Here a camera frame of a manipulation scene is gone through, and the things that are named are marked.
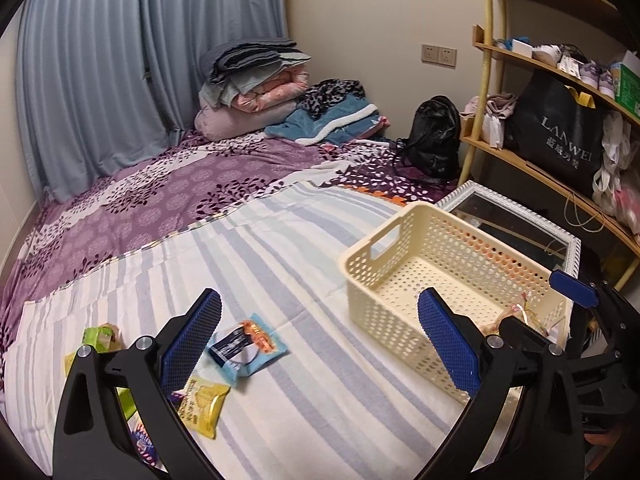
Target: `shelving unit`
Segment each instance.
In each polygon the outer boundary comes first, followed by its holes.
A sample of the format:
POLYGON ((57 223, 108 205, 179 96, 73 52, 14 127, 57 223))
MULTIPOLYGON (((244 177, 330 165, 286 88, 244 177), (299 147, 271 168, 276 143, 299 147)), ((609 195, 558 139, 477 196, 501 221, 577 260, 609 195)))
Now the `shelving unit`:
MULTIPOLYGON (((577 18, 582 19, 585 22, 591 23, 600 30, 606 32, 610 36, 617 38, 622 43, 633 46, 635 42, 628 33, 625 24, 622 22, 616 7, 607 0, 532 0, 545 4, 547 6, 555 7, 558 10, 562 10, 567 14, 571 14, 577 18)), ((500 37, 506 38, 506 0, 498 0, 498 6, 500 10, 500 37)), ((601 94, 596 89, 586 85, 579 79, 562 72, 561 70, 551 67, 542 62, 534 59, 515 54, 509 50, 504 50, 494 46, 494 1, 484 0, 484 29, 475 26, 473 30, 472 38, 473 46, 482 50, 482 76, 480 83, 480 91, 478 93, 478 111, 473 121, 465 121, 463 123, 463 130, 461 133, 461 140, 469 144, 468 151, 466 153, 465 161, 460 174, 459 186, 464 184, 468 179, 471 164, 473 163, 476 150, 480 149, 489 155, 496 156, 506 163, 510 164, 514 168, 527 173, 536 180, 542 182, 555 192, 564 196, 569 201, 575 203, 580 209, 586 211, 589 215, 596 216, 604 226, 613 233, 622 243, 624 243, 634 254, 634 259, 626 269, 622 277, 616 283, 616 288, 620 290, 627 280, 631 277, 633 272, 640 265, 640 246, 636 244, 631 232, 619 224, 616 219, 605 215, 598 206, 593 203, 589 198, 581 196, 575 190, 569 188, 562 182, 555 179, 550 174, 546 173, 535 165, 524 160, 517 154, 510 152, 509 150, 496 150, 484 142, 481 139, 482 122, 484 119, 484 110, 486 108, 486 96, 489 93, 489 84, 492 71, 492 59, 497 61, 496 63, 496 86, 497 90, 502 89, 502 81, 504 76, 505 63, 515 64, 528 70, 542 69, 551 72, 557 76, 564 78, 568 84, 577 86, 578 88, 584 88, 589 91, 594 97, 606 104, 608 107, 618 110, 622 113, 626 120, 630 121, 635 126, 640 126, 640 119, 635 117, 626 108, 619 105, 613 99, 601 94)))

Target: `curtain fold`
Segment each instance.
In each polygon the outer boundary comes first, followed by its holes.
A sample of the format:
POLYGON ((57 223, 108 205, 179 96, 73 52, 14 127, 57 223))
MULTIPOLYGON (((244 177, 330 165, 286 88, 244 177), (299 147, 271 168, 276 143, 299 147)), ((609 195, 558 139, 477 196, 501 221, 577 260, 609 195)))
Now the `curtain fold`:
POLYGON ((231 40, 287 34, 284 0, 142 0, 142 12, 152 85, 174 142, 193 127, 202 54, 231 40))
POLYGON ((140 0, 27 0, 17 107, 39 200, 59 202, 169 146, 144 79, 140 0))

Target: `wall socket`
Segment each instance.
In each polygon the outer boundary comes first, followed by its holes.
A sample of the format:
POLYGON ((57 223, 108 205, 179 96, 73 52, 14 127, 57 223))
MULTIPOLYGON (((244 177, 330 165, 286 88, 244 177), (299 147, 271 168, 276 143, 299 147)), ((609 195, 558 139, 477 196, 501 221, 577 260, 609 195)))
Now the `wall socket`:
POLYGON ((444 66, 456 66, 458 51, 444 46, 423 45, 421 59, 424 63, 434 63, 444 66))

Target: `pink quilt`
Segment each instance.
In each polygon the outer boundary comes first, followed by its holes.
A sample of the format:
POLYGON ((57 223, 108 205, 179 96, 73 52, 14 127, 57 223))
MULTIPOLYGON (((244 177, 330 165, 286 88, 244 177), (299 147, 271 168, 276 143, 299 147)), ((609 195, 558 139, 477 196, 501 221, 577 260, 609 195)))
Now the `pink quilt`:
POLYGON ((231 105, 243 112, 254 113, 300 97, 309 88, 309 74, 304 65, 278 72, 247 94, 238 94, 231 105))

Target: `bed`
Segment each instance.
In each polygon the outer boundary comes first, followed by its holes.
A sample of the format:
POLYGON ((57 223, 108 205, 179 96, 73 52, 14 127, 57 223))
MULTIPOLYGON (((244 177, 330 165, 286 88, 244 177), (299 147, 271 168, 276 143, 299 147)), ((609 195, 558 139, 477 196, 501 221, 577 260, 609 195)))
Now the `bed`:
MULTIPOLYGON (((221 326, 256 312, 290 349, 231 392, 216 440, 196 437, 226 478, 415 476, 462 407, 351 323, 336 264, 406 202, 453 189, 412 184, 392 159, 388 142, 192 134, 46 207, 2 300, 7 420, 36 463, 51 473, 82 330, 110 322, 130 344, 211 286, 221 326)), ((196 371, 221 381, 204 357, 196 371)))

